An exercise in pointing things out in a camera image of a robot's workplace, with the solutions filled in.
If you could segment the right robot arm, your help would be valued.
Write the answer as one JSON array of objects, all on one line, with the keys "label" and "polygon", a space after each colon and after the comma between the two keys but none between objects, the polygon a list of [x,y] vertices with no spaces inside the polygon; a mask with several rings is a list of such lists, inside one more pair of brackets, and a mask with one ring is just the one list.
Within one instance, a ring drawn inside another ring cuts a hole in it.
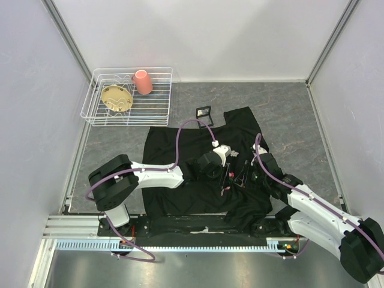
[{"label": "right robot arm", "polygon": [[299,234],[316,243],[360,283],[383,274],[383,230],[377,221],[336,208],[299,178],[283,173],[270,153],[245,161],[242,170],[242,179],[286,204],[275,220],[279,235]]}]

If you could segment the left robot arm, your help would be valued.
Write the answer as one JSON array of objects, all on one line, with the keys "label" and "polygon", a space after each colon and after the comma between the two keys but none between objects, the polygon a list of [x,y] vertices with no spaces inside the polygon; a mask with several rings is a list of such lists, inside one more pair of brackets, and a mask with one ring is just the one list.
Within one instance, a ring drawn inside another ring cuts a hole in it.
[{"label": "left robot arm", "polygon": [[132,227],[125,200],[132,192],[157,187],[176,189],[189,182],[215,179],[230,154],[231,148],[221,145],[198,159],[167,165],[137,163],[121,154],[89,174],[88,181],[98,211],[106,214],[117,235],[125,236]]}]

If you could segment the black t-shirt garment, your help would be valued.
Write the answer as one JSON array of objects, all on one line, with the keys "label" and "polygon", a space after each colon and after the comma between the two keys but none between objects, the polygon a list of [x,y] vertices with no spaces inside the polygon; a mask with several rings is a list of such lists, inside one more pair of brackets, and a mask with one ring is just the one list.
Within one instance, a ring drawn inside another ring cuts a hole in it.
[{"label": "black t-shirt garment", "polygon": [[245,183],[230,182],[223,189],[223,167],[209,164],[201,157],[212,151],[212,139],[231,147],[237,155],[228,157],[229,170],[241,179],[246,161],[254,157],[251,147],[261,129],[249,107],[224,113],[225,125],[206,129],[152,127],[149,129],[144,152],[145,164],[170,164],[179,159],[186,176],[178,188],[144,188],[143,202],[152,219],[167,215],[225,213],[225,222],[242,232],[250,230],[272,211],[270,196],[246,177]]}]

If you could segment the pink white flower brooch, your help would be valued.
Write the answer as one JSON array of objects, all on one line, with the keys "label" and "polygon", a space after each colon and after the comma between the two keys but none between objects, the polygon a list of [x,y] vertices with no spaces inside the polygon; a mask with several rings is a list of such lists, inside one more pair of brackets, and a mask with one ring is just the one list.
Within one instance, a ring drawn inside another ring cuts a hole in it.
[{"label": "pink white flower brooch", "polygon": [[220,185],[221,185],[221,192],[220,195],[223,196],[224,192],[229,190],[233,184],[234,180],[234,173],[233,172],[225,172],[221,179],[220,179]]}]

